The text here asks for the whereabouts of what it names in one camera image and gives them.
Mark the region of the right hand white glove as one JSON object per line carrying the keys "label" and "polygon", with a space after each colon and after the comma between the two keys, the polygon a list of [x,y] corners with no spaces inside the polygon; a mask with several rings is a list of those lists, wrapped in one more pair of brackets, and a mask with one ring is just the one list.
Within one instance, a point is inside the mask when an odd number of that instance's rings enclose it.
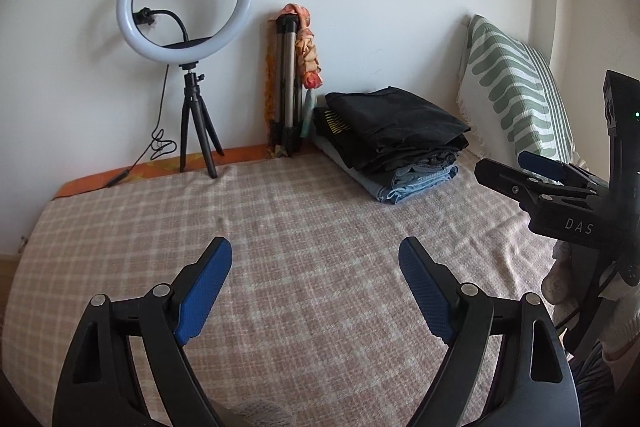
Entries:
{"label": "right hand white glove", "polygon": [[553,265],[541,283],[542,295],[552,306],[552,322],[560,334],[563,334],[565,349],[574,359],[585,360],[587,352],[600,343],[605,360],[620,358],[622,350],[617,334],[620,321],[617,309],[620,307],[617,274],[612,268],[606,268],[597,287],[603,285],[598,298],[601,300],[597,316],[587,324],[587,330],[578,338],[577,329],[580,319],[586,314],[586,298],[577,297],[576,272],[574,270],[573,251],[569,243],[557,241],[553,247]]}

